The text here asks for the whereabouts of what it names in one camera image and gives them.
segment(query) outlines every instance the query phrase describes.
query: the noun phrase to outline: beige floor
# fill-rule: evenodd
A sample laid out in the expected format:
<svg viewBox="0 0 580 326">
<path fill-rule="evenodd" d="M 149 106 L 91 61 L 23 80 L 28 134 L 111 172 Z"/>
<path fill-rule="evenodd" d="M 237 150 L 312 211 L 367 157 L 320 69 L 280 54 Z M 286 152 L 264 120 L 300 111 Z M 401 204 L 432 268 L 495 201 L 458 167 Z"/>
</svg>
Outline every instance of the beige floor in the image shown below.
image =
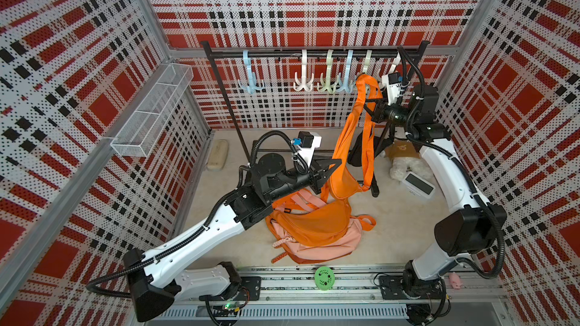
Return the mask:
<svg viewBox="0 0 580 326">
<path fill-rule="evenodd" d="M 290 138 L 298 136 L 297 129 L 285 130 Z M 340 129 L 316 129 L 322 137 L 321 149 L 333 149 Z M 266 130 L 244 130 L 243 135 L 248 146 Z M 214 140 L 225 139 L 229 143 L 226 165 L 221 171 L 205 170 L 195 192 L 190 214 L 185 221 L 185 229 L 204 219 L 214 203 L 237 183 L 238 167 L 246 164 L 243 149 L 232 130 L 217 131 Z M 278 136 L 269 138 L 262 148 L 285 148 Z M 286 155 L 290 165 L 290 156 Z M 349 166 L 349 171 L 356 179 L 362 179 L 362 168 Z M 448 215 L 446 202 L 437 187 L 430 200 L 413 195 L 407 188 L 394 181 L 388 175 L 390 162 L 381 156 L 375 159 L 375 175 L 381 194 L 373 198 L 371 192 L 357 193 L 350 198 L 353 215 L 369 214 L 376 221 L 376 227 L 364 232 L 359 247 L 351 255 L 342 257 L 327 264 L 392 264 L 406 263 L 419 256 L 434 241 L 433 227 Z M 265 222 L 260 222 L 230 238 L 210 250 L 192 264 L 193 268 L 213 267 L 219 262 L 228 260 L 236 267 L 269 266 L 272 258 L 278 256 L 280 249 L 272 248 L 276 238 L 270 233 Z M 278 261 L 276 266 L 293 266 L 289 257 Z"/>
</svg>

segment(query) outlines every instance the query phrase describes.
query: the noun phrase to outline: white hook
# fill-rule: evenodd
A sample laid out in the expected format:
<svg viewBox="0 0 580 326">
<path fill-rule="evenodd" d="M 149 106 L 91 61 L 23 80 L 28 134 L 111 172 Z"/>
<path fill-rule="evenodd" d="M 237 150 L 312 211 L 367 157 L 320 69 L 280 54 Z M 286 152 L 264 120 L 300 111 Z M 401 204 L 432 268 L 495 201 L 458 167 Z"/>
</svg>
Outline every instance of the white hook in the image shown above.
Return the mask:
<svg viewBox="0 0 580 326">
<path fill-rule="evenodd" d="M 320 83 L 318 84 L 318 90 L 319 91 L 328 91 L 328 93 L 333 94 L 336 89 L 337 86 L 335 84 L 334 88 L 330 86 L 330 81 L 332 80 L 332 78 L 330 77 L 330 72 L 332 71 L 332 50 L 328 50 L 328 54 L 327 54 L 327 76 L 326 76 L 326 82 L 324 82 L 324 85 L 322 87 L 320 87 L 321 84 L 323 84 L 323 74 L 320 73 Z"/>
<path fill-rule="evenodd" d="M 346 64 L 344 65 L 344 81 L 341 82 L 340 78 L 337 79 L 338 84 L 340 87 L 337 89 L 337 92 L 344 91 L 351 93 L 353 88 L 349 86 L 349 75 L 350 75 L 350 66 L 353 62 L 353 50 L 349 50 L 349 54 L 346 56 Z"/>
<path fill-rule="evenodd" d="M 393 61 L 393 64 L 389 66 L 388 68 L 388 72 L 387 75 L 390 75 L 391 73 L 395 72 L 395 69 L 397 68 L 397 66 L 399 65 L 399 63 L 401 63 L 401 54 L 399 52 L 397 52 L 397 56 L 395 57 L 395 60 Z M 381 81 L 381 90 L 383 88 L 385 88 L 388 85 L 388 81 Z"/>
<path fill-rule="evenodd" d="M 364 58 L 364 64 L 363 64 L 363 73 L 366 74 L 366 71 L 368 70 L 368 65 L 371 63 L 371 54 L 372 51 L 366 51 L 366 57 Z"/>
<path fill-rule="evenodd" d="M 252 72 L 252 60 L 248 58 L 248 51 L 243 51 L 243 65 L 246 66 L 246 71 L 248 72 L 248 85 L 243 86 L 241 80 L 238 80 L 238 84 L 244 91 L 253 95 L 256 93 L 256 90 L 261 90 L 264 87 L 263 85 L 262 87 L 256 86 L 256 73 Z"/>
<path fill-rule="evenodd" d="M 301 91 L 305 90 L 307 92 L 312 91 L 314 88 L 314 73 L 312 73 L 310 81 L 306 82 L 306 62 L 308 60 L 306 50 L 302 50 L 302 81 L 298 80 L 298 73 L 294 72 L 294 90 Z"/>
</svg>

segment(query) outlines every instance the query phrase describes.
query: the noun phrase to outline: robotic arm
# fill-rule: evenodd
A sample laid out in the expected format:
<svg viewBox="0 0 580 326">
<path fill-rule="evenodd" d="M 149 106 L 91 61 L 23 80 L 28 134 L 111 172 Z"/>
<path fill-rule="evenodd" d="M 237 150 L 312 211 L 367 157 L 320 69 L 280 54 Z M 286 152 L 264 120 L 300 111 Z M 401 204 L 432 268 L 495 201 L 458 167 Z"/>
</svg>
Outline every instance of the robotic arm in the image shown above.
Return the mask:
<svg viewBox="0 0 580 326">
<path fill-rule="evenodd" d="M 485 279 L 496 278 L 504 264 L 505 243 L 501 230 L 507 214 L 502 206 L 492 205 L 474 184 L 469 172 L 461 163 L 445 127 L 435 120 L 439 94 L 437 88 L 425 86 L 423 74 L 406 51 L 401 54 L 403 72 L 405 61 L 417 72 L 419 85 L 414 90 L 408 107 L 403 107 L 402 95 L 408 86 L 406 75 L 398 73 L 383 76 L 383 98 L 376 102 L 375 110 L 365 110 L 376 123 L 390 124 L 394 137 L 395 126 L 404 127 L 405 137 L 419 150 L 445 195 L 449 212 L 434 229 L 436 241 L 419 257 L 410 260 L 403 271 L 401 288 L 408 298 L 419 298 L 429 293 L 434 286 L 445 283 L 441 277 L 457 264 L 468 264 Z M 489 248 L 498 241 L 498 252 L 494 267 L 489 272 L 479 269 L 469 257 Z M 445 298 L 439 308 L 431 314 L 408 312 L 411 322 L 427 324 L 441 313 Z"/>
<path fill-rule="evenodd" d="M 293 169 L 287 170 L 284 158 L 276 153 L 266 154 L 256 162 L 258 148 L 273 135 L 281 136 L 292 150 Z M 240 166 L 236 188 L 217 201 L 207 218 L 159 247 L 146 252 L 130 250 L 123 257 L 125 270 L 92 280 L 87 289 L 102 295 L 131 298 L 139 322 L 160 315 L 175 299 L 206 295 L 218 300 L 234 297 L 241 278 L 231 262 L 222 262 L 212 269 L 185 268 L 208 250 L 270 215 L 275 200 L 307 186 L 320 194 L 341 163 L 334 159 L 312 160 L 320 141 L 318 134 L 305 131 L 294 142 L 280 131 L 264 134 L 252 149 L 249 166 Z M 244 171 L 248 172 L 245 182 Z M 97 287 L 122 276 L 127 276 L 130 292 Z"/>
</svg>

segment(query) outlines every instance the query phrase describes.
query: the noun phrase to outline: white wire basket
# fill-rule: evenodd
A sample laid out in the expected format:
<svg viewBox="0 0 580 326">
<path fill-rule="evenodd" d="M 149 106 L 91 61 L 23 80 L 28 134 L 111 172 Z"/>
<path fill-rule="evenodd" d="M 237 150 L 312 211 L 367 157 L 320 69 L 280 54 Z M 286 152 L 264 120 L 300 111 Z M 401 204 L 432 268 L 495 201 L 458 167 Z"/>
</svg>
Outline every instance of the white wire basket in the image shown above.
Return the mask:
<svg viewBox="0 0 580 326">
<path fill-rule="evenodd" d="M 190 66 L 168 65 L 111 143 L 117 154 L 149 156 L 192 79 Z"/>
</svg>

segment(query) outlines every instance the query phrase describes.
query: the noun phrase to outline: stuffed toy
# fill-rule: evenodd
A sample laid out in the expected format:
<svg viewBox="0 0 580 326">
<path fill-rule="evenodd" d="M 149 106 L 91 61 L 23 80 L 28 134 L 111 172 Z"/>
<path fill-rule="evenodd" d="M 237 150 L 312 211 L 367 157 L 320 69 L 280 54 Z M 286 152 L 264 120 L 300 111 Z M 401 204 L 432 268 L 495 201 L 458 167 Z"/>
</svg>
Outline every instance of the stuffed toy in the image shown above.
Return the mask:
<svg viewBox="0 0 580 326">
<path fill-rule="evenodd" d="M 424 179 L 433 176 L 431 168 L 421 159 L 409 141 L 395 140 L 391 146 L 385 149 L 385 156 L 393 164 L 390 175 L 395 180 L 403 180 L 409 170 Z"/>
</svg>

